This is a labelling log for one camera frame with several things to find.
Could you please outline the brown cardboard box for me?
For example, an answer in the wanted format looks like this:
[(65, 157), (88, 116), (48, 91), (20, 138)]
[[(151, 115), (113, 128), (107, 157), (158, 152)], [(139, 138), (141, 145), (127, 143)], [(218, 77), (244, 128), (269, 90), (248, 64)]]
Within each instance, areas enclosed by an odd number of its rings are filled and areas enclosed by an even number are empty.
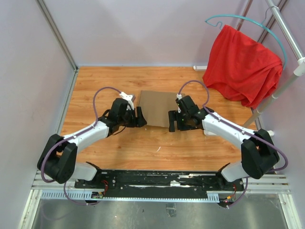
[(148, 126), (169, 128), (168, 112), (177, 110), (177, 93), (141, 91), (139, 106)]

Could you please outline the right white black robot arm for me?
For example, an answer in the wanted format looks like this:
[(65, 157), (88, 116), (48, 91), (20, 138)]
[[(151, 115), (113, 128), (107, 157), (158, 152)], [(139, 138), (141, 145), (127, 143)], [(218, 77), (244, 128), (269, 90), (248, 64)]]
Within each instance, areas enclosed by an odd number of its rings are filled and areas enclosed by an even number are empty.
[(216, 172), (216, 186), (226, 191), (233, 182), (245, 177), (260, 179), (279, 162), (270, 134), (241, 127), (221, 117), (214, 110), (199, 108), (190, 96), (177, 95), (177, 110), (169, 111), (169, 131), (201, 129), (222, 137), (241, 151), (241, 160), (228, 163)]

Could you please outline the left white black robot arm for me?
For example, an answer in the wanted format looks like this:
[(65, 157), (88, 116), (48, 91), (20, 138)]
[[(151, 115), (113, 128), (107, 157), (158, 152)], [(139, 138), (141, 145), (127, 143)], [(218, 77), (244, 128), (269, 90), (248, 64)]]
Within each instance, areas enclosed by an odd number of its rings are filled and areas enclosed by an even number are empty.
[(121, 126), (134, 128), (146, 124), (141, 107), (134, 107), (132, 101), (123, 98), (115, 99), (111, 109), (88, 127), (65, 136), (53, 134), (49, 138), (37, 163), (42, 179), (59, 184), (70, 179), (85, 180), (90, 188), (98, 188), (102, 184), (98, 167), (78, 163), (77, 155), (93, 143), (114, 135)]

